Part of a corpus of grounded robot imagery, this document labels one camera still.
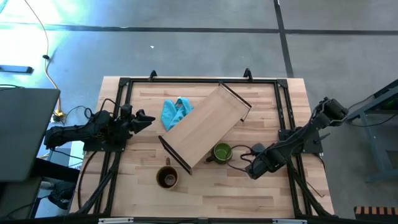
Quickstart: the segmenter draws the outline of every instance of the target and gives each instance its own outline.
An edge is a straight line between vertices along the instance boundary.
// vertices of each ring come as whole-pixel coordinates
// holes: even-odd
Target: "butcher block tabletop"
[[[97,110],[103,100],[116,99],[120,77],[104,77]],[[297,126],[303,126],[309,119],[310,107],[304,80],[288,78],[290,99]],[[253,146],[262,143],[266,147],[278,141],[280,129],[273,85],[258,83],[227,83],[252,108],[244,122],[238,121],[220,140],[230,146],[244,144]],[[189,175],[163,148],[158,136],[166,130],[161,121],[164,100],[176,101],[178,97],[189,98],[193,107],[206,98],[217,83],[135,83],[132,88],[131,102],[133,112],[144,109],[146,115],[156,120],[146,129],[135,134],[127,141],[122,153],[116,188],[114,192],[111,216],[129,217],[211,217],[211,218],[293,218],[292,197],[286,166],[275,173],[267,172],[257,180],[247,174],[215,162],[206,163],[205,155]],[[122,100],[126,97],[123,91]],[[284,93],[280,89],[282,106],[285,110]],[[104,110],[113,111],[114,105],[106,103]],[[246,167],[247,162],[239,158],[248,150],[237,147],[230,161],[235,167]],[[85,156],[83,166],[91,153]],[[178,182],[171,190],[157,185],[156,173],[165,165],[166,158],[171,166],[178,170]],[[87,165],[81,184],[81,201],[86,202],[98,186],[104,158],[104,152],[98,152]],[[303,154],[303,164],[307,182],[317,200],[326,211],[333,213],[325,170],[319,158]],[[303,197],[300,188],[298,199],[304,212]],[[104,191],[103,210],[108,196]],[[75,194],[70,212],[78,210]]]

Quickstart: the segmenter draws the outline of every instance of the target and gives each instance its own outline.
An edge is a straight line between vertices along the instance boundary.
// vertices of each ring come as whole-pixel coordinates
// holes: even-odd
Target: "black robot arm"
[[[257,179],[266,172],[275,172],[284,166],[293,153],[300,153],[306,139],[315,131],[328,126],[341,125],[348,110],[335,99],[325,98],[314,109],[310,120],[302,128],[294,129],[294,133],[285,141],[270,145],[262,152],[254,152],[256,157],[246,168],[252,179]]]

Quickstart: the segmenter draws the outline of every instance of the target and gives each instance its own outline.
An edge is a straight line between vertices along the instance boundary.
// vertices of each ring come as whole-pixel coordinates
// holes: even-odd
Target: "floor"
[[[29,2],[44,23],[54,25],[48,26],[49,74],[65,111],[95,108],[104,76],[151,70],[240,77],[249,67],[255,77],[304,78],[312,107],[325,96],[348,107],[398,77],[394,0],[86,0],[84,7],[78,0]],[[0,83],[52,88],[43,73],[44,34],[30,26],[36,22],[21,0],[9,1],[0,13],[0,62],[34,68],[31,75],[0,72]],[[67,124],[84,122],[77,110]],[[394,130],[395,124],[378,128]],[[323,149],[337,215],[354,218],[357,205],[398,207],[397,180],[364,182],[377,169],[363,129],[345,124],[322,132],[331,133]]]

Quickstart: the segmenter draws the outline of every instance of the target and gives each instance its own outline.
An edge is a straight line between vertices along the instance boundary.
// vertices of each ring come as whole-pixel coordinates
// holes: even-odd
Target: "blue cloth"
[[[175,104],[171,100],[165,100],[162,111],[162,122],[166,130],[169,131],[172,129],[191,110],[193,110],[193,107],[189,103],[188,98],[179,98]]]

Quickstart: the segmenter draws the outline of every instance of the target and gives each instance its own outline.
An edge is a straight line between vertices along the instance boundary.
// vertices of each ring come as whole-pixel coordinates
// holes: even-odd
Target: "green cup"
[[[211,149],[211,156],[206,159],[206,162],[215,161],[218,164],[226,164],[231,159],[231,146],[226,143],[219,143]]]

